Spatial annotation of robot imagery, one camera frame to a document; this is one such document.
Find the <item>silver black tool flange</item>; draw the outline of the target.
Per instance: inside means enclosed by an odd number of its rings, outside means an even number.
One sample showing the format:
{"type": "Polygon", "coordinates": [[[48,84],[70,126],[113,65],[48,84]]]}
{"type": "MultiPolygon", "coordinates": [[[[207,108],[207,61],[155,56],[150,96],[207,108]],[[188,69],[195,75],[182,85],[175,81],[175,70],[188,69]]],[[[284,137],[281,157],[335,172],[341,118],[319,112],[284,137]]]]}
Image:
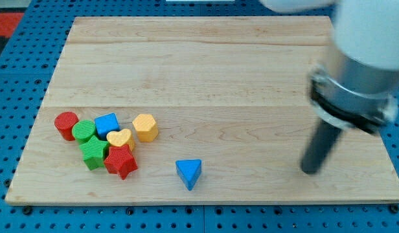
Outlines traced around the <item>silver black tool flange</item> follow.
{"type": "Polygon", "coordinates": [[[318,131],[339,133],[358,128],[375,134],[396,119],[398,103],[393,93],[399,71],[366,65],[329,45],[308,78],[310,102],[319,117],[318,131]]]}

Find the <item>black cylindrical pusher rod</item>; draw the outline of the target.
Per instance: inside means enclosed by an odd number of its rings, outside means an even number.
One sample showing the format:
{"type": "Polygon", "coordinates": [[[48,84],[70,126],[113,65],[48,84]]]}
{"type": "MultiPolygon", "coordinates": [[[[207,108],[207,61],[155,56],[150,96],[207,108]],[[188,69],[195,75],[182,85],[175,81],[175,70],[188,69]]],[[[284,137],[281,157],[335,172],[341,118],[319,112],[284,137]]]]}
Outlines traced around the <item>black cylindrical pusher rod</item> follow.
{"type": "Polygon", "coordinates": [[[342,129],[320,120],[302,156],[301,170],[306,174],[316,174],[341,133],[342,129]]]}

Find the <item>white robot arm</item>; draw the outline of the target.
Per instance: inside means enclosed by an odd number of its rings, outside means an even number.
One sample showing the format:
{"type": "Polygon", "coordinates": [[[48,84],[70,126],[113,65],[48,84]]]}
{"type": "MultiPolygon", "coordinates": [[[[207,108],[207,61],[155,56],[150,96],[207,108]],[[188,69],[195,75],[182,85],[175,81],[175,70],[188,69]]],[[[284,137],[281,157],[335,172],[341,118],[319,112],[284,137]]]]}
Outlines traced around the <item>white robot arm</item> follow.
{"type": "Polygon", "coordinates": [[[399,85],[399,0],[336,1],[324,58],[309,73],[319,123],[300,161],[316,174],[342,131],[375,134],[394,122],[399,85]]]}

